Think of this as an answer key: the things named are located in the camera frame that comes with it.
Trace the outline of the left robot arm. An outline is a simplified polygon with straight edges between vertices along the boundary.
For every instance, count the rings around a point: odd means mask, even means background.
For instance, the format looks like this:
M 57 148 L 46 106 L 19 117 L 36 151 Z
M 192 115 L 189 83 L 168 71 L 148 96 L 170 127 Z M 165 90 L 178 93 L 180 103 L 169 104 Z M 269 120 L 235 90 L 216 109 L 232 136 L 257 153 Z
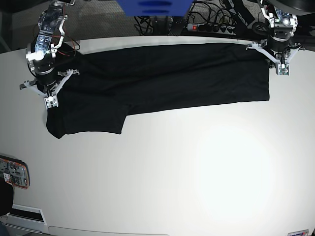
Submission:
M 251 42 L 247 50 L 256 50 L 265 55 L 277 75 L 290 75 L 290 62 L 300 50 L 314 49 L 313 35 L 300 35 L 301 30 L 310 29 L 314 24 L 301 27 L 298 17 L 315 14 L 313 0 L 259 0 L 258 5 L 264 22 L 256 22 L 252 30 L 264 36 L 260 42 Z

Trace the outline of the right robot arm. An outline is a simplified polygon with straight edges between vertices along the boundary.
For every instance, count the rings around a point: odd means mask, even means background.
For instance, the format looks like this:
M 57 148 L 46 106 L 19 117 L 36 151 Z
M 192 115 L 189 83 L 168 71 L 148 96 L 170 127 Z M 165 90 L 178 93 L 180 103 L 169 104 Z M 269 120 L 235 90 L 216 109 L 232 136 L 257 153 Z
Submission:
M 59 105 L 57 95 L 64 84 L 72 75 L 80 74 L 77 69 L 67 69 L 65 72 L 55 70 L 55 67 L 76 56 L 75 48 L 67 53 L 60 50 L 65 38 L 63 26 L 68 20 L 65 7 L 74 3 L 73 0 L 51 0 L 47 10 L 39 16 L 38 35 L 26 49 L 27 66 L 34 79 L 24 81 L 19 89 L 31 89 L 41 96 L 46 109 Z

